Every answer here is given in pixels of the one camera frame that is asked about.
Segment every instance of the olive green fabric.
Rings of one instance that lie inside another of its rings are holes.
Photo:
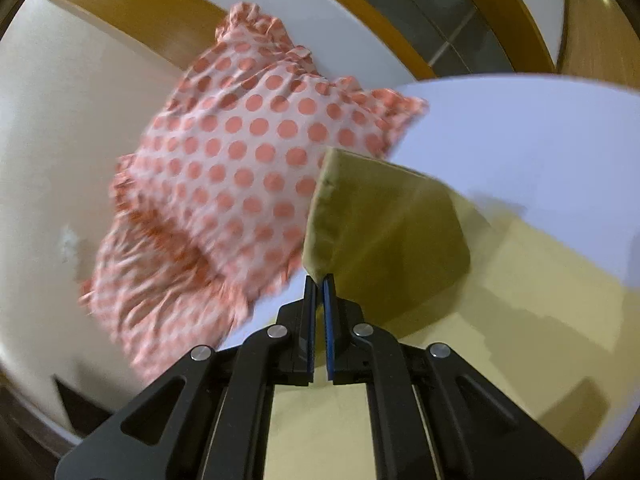
[[[469,250],[441,182],[329,148],[309,213],[303,265],[316,283],[333,273],[338,295],[383,325],[468,271]]]

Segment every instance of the tile floor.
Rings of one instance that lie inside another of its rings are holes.
[[[471,0],[367,0],[407,38],[438,76],[513,72]]]

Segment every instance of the triangular cutout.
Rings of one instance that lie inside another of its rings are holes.
[[[154,446],[160,442],[164,427],[184,388],[184,380],[175,378],[145,402],[138,410],[129,415],[120,429],[123,433]]]
[[[468,375],[456,378],[469,413],[477,429],[482,429],[491,437],[503,436],[518,426],[516,419],[491,395]]]

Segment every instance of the pink polka dot pillowcase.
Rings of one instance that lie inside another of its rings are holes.
[[[148,380],[191,346],[218,344],[299,268],[327,146],[384,157],[425,106],[327,81],[255,4],[233,6],[216,39],[123,159],[84,299]]]

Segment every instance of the silver bolt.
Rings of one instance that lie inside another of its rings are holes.
[[[367,337],[373,334],[373,327],[369,323],[358,323],[353,327],[353,333],[360,337]]]
[[[287,335],[287,327],[284,325],[271,325],[267,329],[267,335],[269,337],[273,337],[274,339],[278,339],[280,337],[284,337]]]
[[[438,359],[444,359],[451,355],[451,348],[444,343],[434,343],[429,347],[429,353]]]
[[[196,346],[191,350],[191,359],[194,361],[206,361],[211,357],[211,348],[206,345]]]

